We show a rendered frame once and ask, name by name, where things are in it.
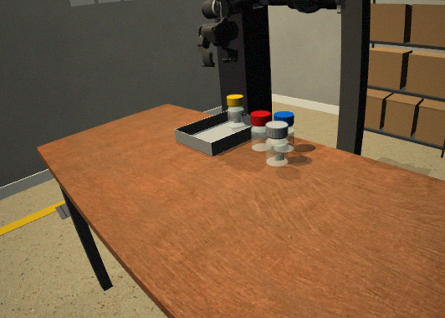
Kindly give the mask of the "clear glass bottle with grey cap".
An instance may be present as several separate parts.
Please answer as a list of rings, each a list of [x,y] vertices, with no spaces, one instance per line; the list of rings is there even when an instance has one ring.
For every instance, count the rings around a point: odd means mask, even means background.
[[[289,142],[288,123],[270,121],[266,123],[266,163],[270,167],[284,167],[288,164]]]

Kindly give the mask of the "glass bottle with blue cap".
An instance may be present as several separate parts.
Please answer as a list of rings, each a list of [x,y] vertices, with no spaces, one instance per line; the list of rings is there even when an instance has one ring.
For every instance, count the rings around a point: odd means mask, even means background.
[[[274,121],[284,121],[288,123],[289,134],[287,139],[289,141],[289,153],[294,150],[294,113],[289,111],[279,111],[274,113]]]

